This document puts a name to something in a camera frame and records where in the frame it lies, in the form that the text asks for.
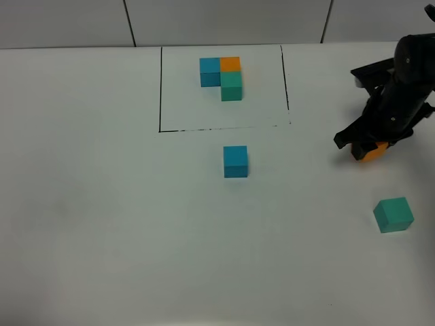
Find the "white wall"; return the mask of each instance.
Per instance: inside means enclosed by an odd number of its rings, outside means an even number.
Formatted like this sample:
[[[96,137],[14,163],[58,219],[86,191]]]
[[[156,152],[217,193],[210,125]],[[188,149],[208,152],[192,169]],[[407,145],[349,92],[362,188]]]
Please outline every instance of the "white wall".
[[[138,46],[318,43],[330,0],[127,0]]]
[[[395,41],[435,32],[424,11],[430,0],[335,0],[325,42]]]
[[[122,0],[1,0],[0,48],[133,46]]]

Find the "wooden block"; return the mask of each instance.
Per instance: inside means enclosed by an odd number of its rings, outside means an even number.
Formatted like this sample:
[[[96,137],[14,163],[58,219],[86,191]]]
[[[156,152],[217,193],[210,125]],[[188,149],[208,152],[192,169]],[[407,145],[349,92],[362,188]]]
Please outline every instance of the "wooden block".
[[[232,56],[227,58],[220,58],[220,71],[241,71],[240,58]]]
[[[199,72],[201,77],[201,87],[220,86],[219,58],[199,59]]]
[[[224,147],[224,177],[246,178],[248,175],[246,146]]]
[[[406,230],[414,222],[405,197],[381,200],[373,213],[381,233]]]
[[[201,73],[201,87],[220,86],[220,73]]]
[[[220,73],[220,95],[223,101],[241,101],[243,97],[242,73]]]

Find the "orange block in gripper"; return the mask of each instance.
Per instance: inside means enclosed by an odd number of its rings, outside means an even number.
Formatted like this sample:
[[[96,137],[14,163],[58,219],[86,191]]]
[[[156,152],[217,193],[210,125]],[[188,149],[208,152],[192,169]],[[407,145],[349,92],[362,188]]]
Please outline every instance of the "orange block in gripper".
[[[381,142],[376,143],[376,146],[378,148],[376,148],[376,149],[374,149],[372,151],[369,151],[364,156],[364,158],[361,160],[361,162],[369,162],[369,161],[372,161],[372,160],[374,160],[376,158],[381,157],[385,153],[385,151],[387,151],[388,142],[387,141],[381,141]]]
[[[240,58],[238,56],[220,58],[220,71],[241,71]]]

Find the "black line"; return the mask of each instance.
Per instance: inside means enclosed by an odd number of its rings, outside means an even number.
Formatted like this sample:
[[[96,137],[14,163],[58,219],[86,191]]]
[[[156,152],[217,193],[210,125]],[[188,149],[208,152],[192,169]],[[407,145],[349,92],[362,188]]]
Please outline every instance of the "black line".
[[[223,128],[204,128],[204,129],[181,129],[181,130],[162,130],[160,133],[164,132],[192,132],[192,131],[210,131],[210,130],[232,130],[232,129],[248,129],[248,128],[257,128],[255,126],[250,127],[223,127]]]
[[[162,64],[163,64],[163,47],[160,47],[160,108],[158,112],[158,131],[162,132]]]
[[[324,42],[324,38],[325,38],[325,34],[326,34],[326,28],[328,27],[329,17],[331,16],[331,11],[332,11],[332,6],[333,6],[333,5],[334,5],[334,0],[331,0],[331,3],[329,4],[328,15],[326,15],[326,21],[325,21],[324,32],[321,34],[320,43],[323,43],[323,42]]]
[[[127,4],[125,3],[125,0],[122,0],[122,2],[124,2],[124,9],[125,9],[125,14],[127,15],[128,26],[130,27],[131,38],[133,39],[133,44],[135,45],[136,48],[135,35],[133,34],[133,29],[131,28],[131,21],[130,21],[130,15],[128,14]]]
[[[279,47],[281,48],[281,60],[283,61],[284,87],[285,87],[285,98],[287,99],[287,111],[290,111],[290,107],[288,105],[287,79],[285,78],[283,46],[279,46]]]

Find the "blue cube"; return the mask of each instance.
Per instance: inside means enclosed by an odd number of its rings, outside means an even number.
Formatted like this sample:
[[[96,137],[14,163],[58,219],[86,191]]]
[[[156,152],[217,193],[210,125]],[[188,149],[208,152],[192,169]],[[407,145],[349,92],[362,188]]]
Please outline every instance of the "blue cube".
[[[247,147],[224,147],[224,177],[246,178],[248,174]]]
[[[201,87],[220,86],[220,58],[199,59]]]

